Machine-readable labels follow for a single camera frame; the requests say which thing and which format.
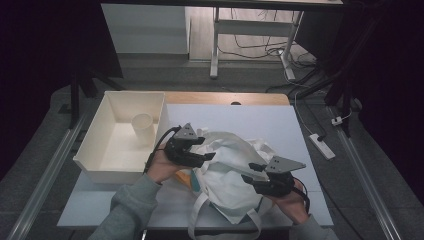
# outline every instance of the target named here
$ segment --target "white cloth bag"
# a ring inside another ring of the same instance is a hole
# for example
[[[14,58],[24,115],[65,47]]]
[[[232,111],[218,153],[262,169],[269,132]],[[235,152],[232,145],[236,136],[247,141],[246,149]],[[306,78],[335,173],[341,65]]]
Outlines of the white cloth bag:
[[[215,152],[216,155],[201,168],[193,169],[199,188],[193,188],[198,199],[189,220],[189,236],[192,239],[256,239],[261,231],[260,216],[272,207],[272,202],[257,194],[241,175],[267,179],[266,173],[253,171],[249,163],[268,164],[275,152],[261,139],[244,141],[233,133],[198,130],[198,136],[205,137],[205,141],[202,145],[193,146],[191,152]],[[258,231],[243,235],[195,236],[197,217],[205,203],[211,203],[232,224],[239,224],[247,215]]]

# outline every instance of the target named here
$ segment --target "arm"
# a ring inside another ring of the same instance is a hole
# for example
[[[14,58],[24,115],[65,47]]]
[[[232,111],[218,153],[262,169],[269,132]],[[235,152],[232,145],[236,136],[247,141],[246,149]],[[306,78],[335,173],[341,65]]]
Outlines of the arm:
[[[302,184],[295,180],[295,186],[302,190]],[[338,240],[330,228],[321,228],[314,216],[306,212],[300,195],[291,192],[284,197],[267,196],[277,204],[280,210],[293,221],[293,230],[299,240]]]
[[[90,240],[135,239],[146,228],[157,206],[161,182],[183,169],[171,163],[163,151],[155,154],[147,172],[132,186],[122,186],[112,198],[109,215],[90,236]]]

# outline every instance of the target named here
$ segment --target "bag handle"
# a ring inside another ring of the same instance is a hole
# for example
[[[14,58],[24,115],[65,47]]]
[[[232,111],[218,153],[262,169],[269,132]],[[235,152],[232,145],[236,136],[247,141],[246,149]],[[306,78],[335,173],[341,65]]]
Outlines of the bag handle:
[[[255,224],[256,229],[258,231],[248,234],[232,234],[232,233],[223,233],[218,234],[216,236],[209,236],[209,235],[202,235],[197,236],[194,234],[194,230],[196,228],[196,222],[199,216],[200,209],[203,205],[205,205],[208,201],[208,196],[205,193],[201,193],[200,196],[197,198],[196,202],[194,203],[193,210],[191,212],[189,223],[188,223],[188,235],[193,240],[227,240],[227,239],[233,239],[233,240],[245,240],[245,239],[257,239],[259,235],[261,234],[262,230],[262,220],[258,212],[262,215],[264,214],[270,207],[269,204],[272,204],[270,201],[265,201],[261,204],[259,211],[256,212],[255,209],[250,209],[247,212],[247,215],[252,220],[253,224]]]

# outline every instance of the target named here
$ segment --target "white table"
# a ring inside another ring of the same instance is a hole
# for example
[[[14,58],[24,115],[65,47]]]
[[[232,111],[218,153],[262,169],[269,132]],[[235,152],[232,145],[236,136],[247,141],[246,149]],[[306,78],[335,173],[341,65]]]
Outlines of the white table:
[[[190,122],[194,129],[208,127],[210,131],[228,131],[244,139],[263,138],[278,155],[303,162],[306,168],[293,172],[309,191],[310,212],[322,226],[332,226],[323,193],[318,184],[295,111],[291,106],[244,106],[168,104],[170,126]],[[82,172],[58,222],[60,227],[93,228],[109,213],[110,200],[119,185],[95,184]],[[157,195],[148,229],[186,229],[188,216],[196,197],[174,179],[163,183]],[[288,228],[291,221],[277,208],[262,217],[263,229]],[[199,230],[254,229],[251,222],[231,225],[212,208],[199,214]]]

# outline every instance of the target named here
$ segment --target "human hand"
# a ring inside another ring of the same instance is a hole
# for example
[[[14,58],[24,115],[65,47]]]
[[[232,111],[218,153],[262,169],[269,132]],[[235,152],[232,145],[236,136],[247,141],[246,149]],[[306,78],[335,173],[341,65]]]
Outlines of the human hand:
[[[163,149],[165,144],[162,144],[159,149]],[[187,169],[186,166],[176,165],[171,162],[163,150],[158,150],[153,157],[152,163],[147,175],[156,183],[160,184],[166,179],[172,177],[181,169]]]
[[[294,186],[302,191],[302,184],[297,179],[295,179],[294,182]],[[271,199],[274,203],[276,203],[280,210],[295,224],[302,224],[309,219],[309,215],[305,209],[304,200],[299,194],[295,192],[290,192],[289,194],[283,197],[265,197]]]

